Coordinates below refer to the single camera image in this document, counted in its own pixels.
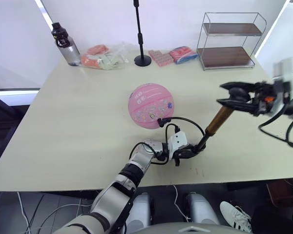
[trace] pink ball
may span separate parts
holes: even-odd
[[[141,127],[159,128],[157,119],[171,117],[174,101],[171,93],[159,84],[143,84],[129,97],[128,110],[132,120]]]

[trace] table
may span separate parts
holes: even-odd
[[[134,53],[129,60],[133,61]],[[163,128],[136,125],[127,111],[130,93],[144,83],[171,91],[174,116],[205,128],[228,97],[228,81],[269,80],[261,66],[203,71],[198,60],[123,70],[71,67],[62,59],[47,79],[0,159],[0,191],[93,190],[107,186],[128,161],[132,147],[146,138],[164,141]],[[293,148],[259,132],[268,117],[234,112],[198,156],[165,166],[151,165],[141,186],[222,183],[293,177]],[[267,129],[283,134],[282,117]],[[190,143],[198,130],[175,121]]]

